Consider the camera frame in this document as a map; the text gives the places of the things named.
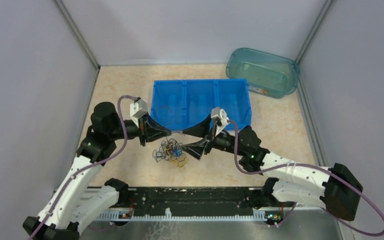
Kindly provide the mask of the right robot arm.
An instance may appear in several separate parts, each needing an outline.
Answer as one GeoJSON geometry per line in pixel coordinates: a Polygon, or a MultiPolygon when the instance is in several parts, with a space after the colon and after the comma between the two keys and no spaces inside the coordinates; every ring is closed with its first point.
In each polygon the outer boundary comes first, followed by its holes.
{"type": "Polygon", "coordinates": [[[287,159],[261,147],[262,141],[250,125],[231,135],[210,116],[182,133],[201,139],[183,148],[197,160],[217,149],[238,158],[236,166],[246,174],[267,176],[261,191],[267,206],[299,202],[321,207],[341,220],[356,218],[363,187],[343,164],[319,167],[287,159]]]}

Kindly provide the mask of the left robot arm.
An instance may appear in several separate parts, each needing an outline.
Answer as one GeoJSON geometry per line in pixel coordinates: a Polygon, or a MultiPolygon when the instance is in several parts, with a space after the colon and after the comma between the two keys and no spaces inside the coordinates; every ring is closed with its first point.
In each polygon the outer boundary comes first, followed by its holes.
{"type": "Polygon", "coordinates": [[[84,203],[85,190],[105,164],[120,154],[117,140],[139,138],[146,143],[168,137],[172,132],[154,121],[141,99],[130,109],[133,118],[124,120],[111,102],[101,102],[91,115],[91,126],[80,143],[68,174],[49,203],[37,216],[28,216],[23,223],[30,240],[77,240],[101,213],[110,207],[133,207],[132,194],[127,183],[111,178],[84,203]]]}

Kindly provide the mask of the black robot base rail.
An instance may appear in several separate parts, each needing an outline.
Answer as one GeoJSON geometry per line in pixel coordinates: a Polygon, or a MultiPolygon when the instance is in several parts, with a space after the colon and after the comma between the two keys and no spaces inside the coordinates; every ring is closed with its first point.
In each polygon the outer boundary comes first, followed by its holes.
{"type": "Polygon", "coordinates": [[[163,216],[166,209],[174,217],[242,217],[292,205],[268,197],[261,187],[130,187],[114,207],[132,210],[135,217],[163,216]]]}

